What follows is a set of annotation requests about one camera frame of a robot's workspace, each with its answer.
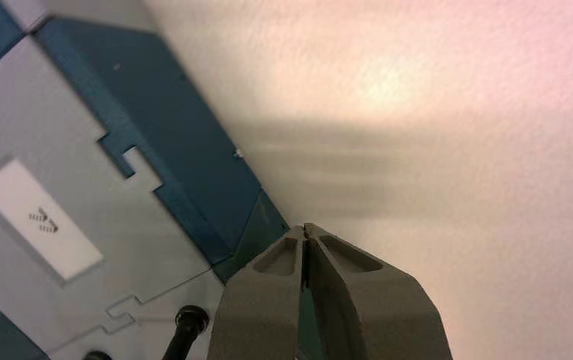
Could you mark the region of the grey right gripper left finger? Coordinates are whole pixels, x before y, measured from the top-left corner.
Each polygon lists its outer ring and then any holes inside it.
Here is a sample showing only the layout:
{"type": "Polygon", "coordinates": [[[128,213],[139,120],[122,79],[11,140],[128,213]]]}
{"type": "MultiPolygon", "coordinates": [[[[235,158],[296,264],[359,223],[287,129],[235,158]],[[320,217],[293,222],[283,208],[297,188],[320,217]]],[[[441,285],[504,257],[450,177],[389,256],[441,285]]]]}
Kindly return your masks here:
{"type": "Polygon", "coordinates": [[[226,283],[208,359],[295,359],[305,231],[294,226],[226,283]]]}

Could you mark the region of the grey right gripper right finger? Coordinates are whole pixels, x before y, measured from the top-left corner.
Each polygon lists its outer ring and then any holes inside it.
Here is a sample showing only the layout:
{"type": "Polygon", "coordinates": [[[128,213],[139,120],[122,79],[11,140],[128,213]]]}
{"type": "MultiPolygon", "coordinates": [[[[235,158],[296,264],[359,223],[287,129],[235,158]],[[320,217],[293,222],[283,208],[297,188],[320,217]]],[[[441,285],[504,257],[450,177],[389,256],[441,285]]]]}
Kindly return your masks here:
{"type": "Polygon", "coordinates": [[[327,359],[451,359],[440,313],[420,283],[313,223],[308,287],[327,359]]]}

